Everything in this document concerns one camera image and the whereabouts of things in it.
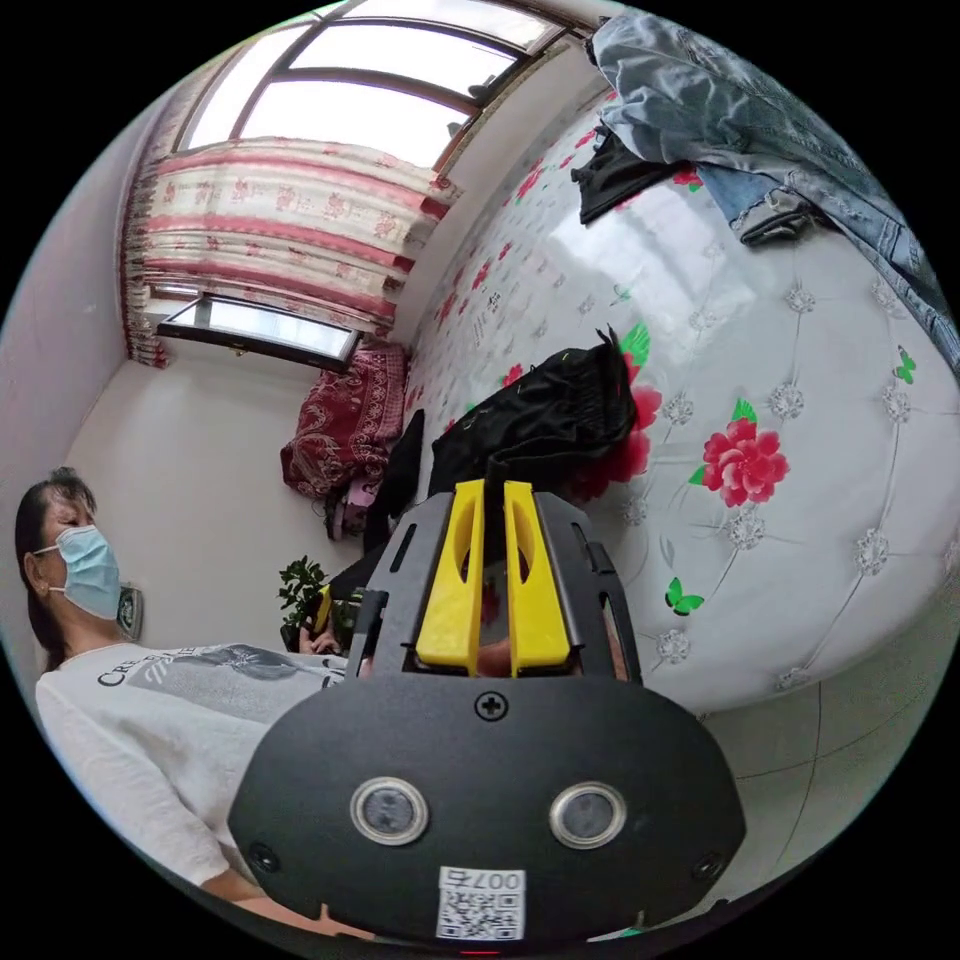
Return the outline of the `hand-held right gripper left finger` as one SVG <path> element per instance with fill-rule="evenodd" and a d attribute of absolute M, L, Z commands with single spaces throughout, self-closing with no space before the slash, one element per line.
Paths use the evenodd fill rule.
<path fill-rule="evenodd" d="M 416 642 L 416 655 L 428 668 L 478 672 L 484 533 L 484 481 L 458 484 Z"/>

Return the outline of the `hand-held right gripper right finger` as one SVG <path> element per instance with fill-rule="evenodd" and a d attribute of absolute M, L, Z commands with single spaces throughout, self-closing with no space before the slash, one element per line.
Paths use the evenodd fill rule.
<path fill-rule="evenodd" d="M 503 496 L 512 672 L 564 668 L 570 641 L 533 489 L 506 482 Z"/>

